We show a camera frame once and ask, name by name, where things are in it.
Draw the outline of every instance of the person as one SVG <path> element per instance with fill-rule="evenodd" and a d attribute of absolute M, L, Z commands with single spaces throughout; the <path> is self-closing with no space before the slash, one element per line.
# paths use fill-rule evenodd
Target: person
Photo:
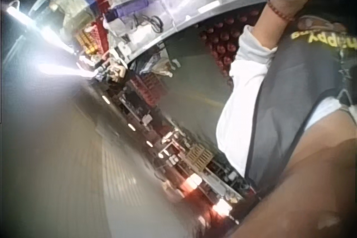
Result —
<path fill-rule="evenodd" d="M 269 0 L 245 26 L 216 135 L 261 201 L 232 237 L 352 237 L 353 1 Z"/>

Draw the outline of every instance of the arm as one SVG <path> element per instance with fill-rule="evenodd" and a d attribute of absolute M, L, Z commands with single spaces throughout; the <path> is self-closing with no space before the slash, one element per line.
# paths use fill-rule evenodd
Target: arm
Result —
<path fill-rule="evenodd" d="M 307 0 L 271 0 L 271 4 L 282 14 L 293 18 Z M 277 46 L 288 21 L 280 18 L 268 5 L 263 10 L 252 34 L 263 47 Z"/>

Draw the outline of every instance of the white long-sleeve shirt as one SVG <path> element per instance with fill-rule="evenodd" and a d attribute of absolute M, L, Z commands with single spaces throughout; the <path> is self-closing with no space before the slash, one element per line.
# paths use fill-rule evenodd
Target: white long-sleeve shirt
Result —
<path fill-rule="evenodd" d="M 224 106 L 216 130 L 218 148 L 243 177 L 252 135 L 255 101 L 277 50 L 263 47 L 251 34 L 251 30 L 251 26 L 246 26 L 239 38 L 240 48 L 230 70 L 234 89 Z M 324 99 L 309 118 L 305 130 L 340 108 L 337 99 Z"/>

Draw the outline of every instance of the floor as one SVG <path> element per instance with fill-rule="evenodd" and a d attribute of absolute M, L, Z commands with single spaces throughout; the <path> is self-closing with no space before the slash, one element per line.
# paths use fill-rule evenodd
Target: floor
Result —
<path fill-rule="evenodd" d="M 3 66 L 6 237 L 190 237 L 198 215 L 169 201 L 141 137 L 82 77 L 39 73 L 70 61 L 27 43 Z"/>
<path fill-rule="evenodd" d="M 173 72 L 173 78 L 163 77 L 169 94 L 161 100 L 160 108 L 215 148 L 216 125 L 230 95 L 227 78 L 199 39 L 198 29 L 191 27 L 170 37 L 166 47 L 181 68 Z"/>

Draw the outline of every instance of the wrist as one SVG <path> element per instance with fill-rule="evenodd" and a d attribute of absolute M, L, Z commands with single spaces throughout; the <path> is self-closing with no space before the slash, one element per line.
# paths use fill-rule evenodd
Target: wrist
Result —
<path fill-rule="evenodd" d="M 294 18 L 295 15 L 302 9 L 303 5 L 296 2 L 285 0 L 270 0 L 274 8 L 284 14 L 288 18 Z"/>

